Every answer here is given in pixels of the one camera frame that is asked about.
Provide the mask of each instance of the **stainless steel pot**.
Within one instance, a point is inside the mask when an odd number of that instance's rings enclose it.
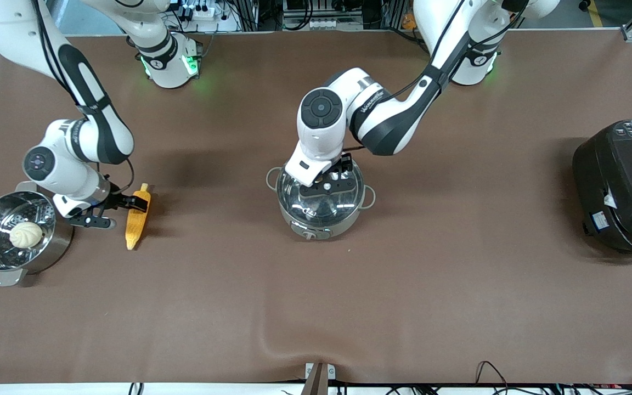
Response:
[[[271,185],[270,176],[278,171],[276,184]],[[329,173],[319,181],[332,185],[353,184],[351,189],[343,192],[303,195],[300,183],[283,167],[271,168],[266,175],[266,183],[278,195],[281,215],[291,230],[306,240],[326,240],[341,235],[356,222],[359,213],[371,208],[376,200],[374,189],[364,184],[362,173],[354,161],[353,170],[339,175]],[[372,193],[372,202],[364,206],[366,190]]]
[[[35,222],[43,239],[31,248],[11,245],[9,233],[21,222]],[[67,250],[73,228],[55,210],[53,203],[37,192],[33,182],[18,184],[15,192],[0,197],[0,286],[16,285],[27,273],[53,265]]]

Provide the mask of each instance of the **power strip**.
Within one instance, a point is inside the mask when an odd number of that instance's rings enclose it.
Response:
[[[211,21],[216,16],[216,9],[214,7],[209,7],[208,10],[202,11],[201,8],[194,10],[194,16],[191,17],[191,20],[208,20]]]

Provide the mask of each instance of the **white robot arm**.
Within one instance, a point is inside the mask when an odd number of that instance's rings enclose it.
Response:
[[[199,74],[198,44],[182,33],[170,33],[160,13],[170,0],[82,0],[120,26],[133,41],[151,80],[177,88]]]
[[[122,195],[88,164],[128,160],[133,136],[84,55],[55,27],[43,0],[0,0],[0,54],[58,80],[84,115],[51,123],[23,160],[26,175],[55,193],[61,215],[73,225],[112,228],[113,221],[101,217],[104,209],[145,211],[147,202]],[[101,211],[98,216],[95,208]]]
[[[559,0],[426,0],[414,15],[431,61],[404,101],[364,70],[335,75],[309,92],[297,114],[299,142],[285,171],[307,187],[343,155],[346,128],[374,155],[394,155],[411,140],[426,110],[449,81],[472,85],[492,69],[496,48],[511,26],[509,12],[542,18]]]

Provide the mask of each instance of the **cable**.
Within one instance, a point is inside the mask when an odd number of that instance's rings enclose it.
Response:
[[[362,150],[364,148],[364,145],[361,145],[359,147],[350,147],[350,148],[346,148],[343,150],[344,153],[349,153],[349,152],[353,152],[353,151],[357,151],[357,150]]]
[[[452,21],[455,19],[455,17],[457,16],[457,13],[459,12],[460,8],[462,8],[462,5],[464,3],[465,3],[465,0],[463,0],[463,1],[461,1],[461,2],[459,2],[457,4],[457,8],[455,8],[454,12],[450,16],[450,19],[447,21],[445,27],[443,28],[441,36],[438,38],[436,46],[433,48],[433,52],[431,52],[431,62],[436,58],[436,53],[438,52],[438,48],[441,47],[441,43],[443,41],[443,37],[445,37],[445,33],[447,33],[447,31],[450,29],[450,25],[452,25]],[[382,98],[381,100],[378,100],[378,102],[379,103],[384,103],[384,102],[386,102],[388,100],[391,100],[391,99],[393,99],[395,97],[398,97],[399,95],[401,95],[402,93],[406,92],[411,87],[413,87],[413,85],[416,85],[416,83],[418,83],[419,80],[424,77],[424,75],[426,75],[426,70],[425,69],[421,72],[421,74],[419,74],[418,77],[416,77],[413,81],[411,81],[411,83],[406,85],[406,87],[401,88],[399,90],[399,92],[394,93],[394,95],[389,95],[388,97]]]
[[[406,40],[409,40],[411,42],[426,43],[424,40],[422,40],[420,38],[417,38],[417,37],[411,37],[409,35],[406,35],[406,33],[402,32],[399,29],[394,29],[394,27],[387,27],[386,30],[389,30],[389,31],[394,32],[394,33],[397,33],[401,37],[404,37],[404,38],[406,38]]]
[[[496,372],[496,374],[499,375],[499,378],[502,380],[502,382],[504,382],[504,385],[506,387],[509,386],[508,384],[506,384],[506,379],[504,378],[504,376],[502,376],[501,372],[499,372],[499,369],[497,369],[496,366],[494,366],[494,363],[491,363],[488,360],[483,360],[477,365],[477,375],[475,377],[475,384],[479,384],[479,378],[482,377],[482,370],[484,370],[485,365],[491,366],[492,369],[494,369],[494,371]]]
[[[301,30],[304,27],[306,27],[306,25],[309,24],[309,22],[311,22],[311,18],[314,15],[314,7],[313,4],[311,4],[311,0],[304,0],[304,18],[303,20],[296,25],[296,27],[284,27],[284,30],[291,30],[292,32],[296,32],[296,30]]]
[[[530,0],[526,0],[526,2],[523,5],[523,8],[521,8],[520,12],[517,13],[513,20],[511,22],[509,22],[508,25],[506,25],[506,27],[504,29],[502,29],[500,32],[496,33],[496,35],[491,35],[490,37],[485,38],[484,40],[481,40],[481,42],[476,43],[474,46],[472,46],[472,48],[470,48],[470,50],[475,50],[477,47],[484,45],[485,43],[490,42],[491,40],[494,40],[495,38],[503,35],[504,33],[506,33],[507,30],[511,29],[511,27],[514,25],[514,23],[516,23],[517,21],[520,20],[521,15],[523,15],[523,11],[526,10],[526,8],[528,7],[528,3],[530,2]]]
[[[131,395],[131,393],[133,393],[133,387],[136,386],[136,383],[133,382],[131,383],[131,387],[128,388],[128,395]],[[145,385],[142,382],[138,383],[138,392],[136,392],[136,395],[142,395],[143,394],[143,387],[145,387]]]
[[[421,50],[423,50],[426,55],[428,55],[428,49],[426,48],[426,41],[419,39],[419,37],[416,35],[416,29],[411,29],[411,33],[412,35],[414,35],[414,38],[416,38],[416,43],[418,43],[419,48],[421,48]]]
[[[125,187],[121,188],[120,190],[117,190],[115,192],[112,192],[111,195],[118,195],[120,193],[123,193],[123,191],[125,191],[126,189],[130,188],[131,185],[133,185],[133,181],[136,179],[136,171],[133,169],[133,164],[131,164],[131,160],[126,158],[126,162],[128,162],[128,168],[131,169],[131,180],[130,182],[128,182]]]
[[[60,62],[58,62],[57,56],[55,56],[55,50],[53,49],[53,45],[50,42],[50,36],[48,36],[48,30],[46,30],[45,22],[43,21],[43,14],[41,13],[40,4],[38,3],[38,0],[31,0],[31,4],[38,20],[38,35],[40,36],[41,40],[43,56],[46,59],[48,68],[50,68],[50,74],[55,77],[55,80],[58,81],[60,86],[67,91],[70,97],[72,97],[72,101],[75,102],[75,105],[80,105],[80,102],[78,102],[75,95],[73,95],[70,85],[67,84],[67,80],[65,79],[65,75],[63,74],[63,68],[60,66]]]
[[[175,12],[175,10],[171,10],[173,14],[175,14],[175,19],[177,19],[177,25],[179,25],[180,27],[180,32],[185,32],[184,28],[182,27],[182,21],[180,21],[180,17],[177,16],[177,13]]]
[[[392,387],[391,390],[389,390],[389,392],[385,393],[384,395],[391,395],[392,393],[396,393],[396,395],[401,395],[401,392],[399,392],[399,388],[404,387]]]
[[[231,4],[228,4],[228,8],[231,10],[231,13],[233,13],[233,20],[235,20],[236,23],[238,23],[238,20],[235,19],[235,16],[238,15],[238,18],[240,18],[240,20],[242,20],[243,22],[248,23],[248,25],[251,28],[251,31],[253,31],[253,21],[249,20],[249,19],[245,19],[245,17],[243,15],[240,15],[240,13],[238,12],[238,6],[236,5],[236,10],[233,11],[233,8],[231,7]]]
[[[208,42],[208,45],[206,46],[206,50],[204,50],[204,52],[201,53],[201,58],[205,58],[206,55],[208,55],[208,50],[211,49],[211,46],[213,45],[213,40],[216,39],[216,35],[211,35],[211,41]]]
[[[126,3],[122,3],[119,0],[114,0],[114,2],[122,5],[123,7],[127,7],[127,8],[135,8],[135,7],[140,7],[141,4],[143,4],[143,2],[145,2],[145,0],[138,0],[138,3],[135,3],[133,5],[128,5]]]

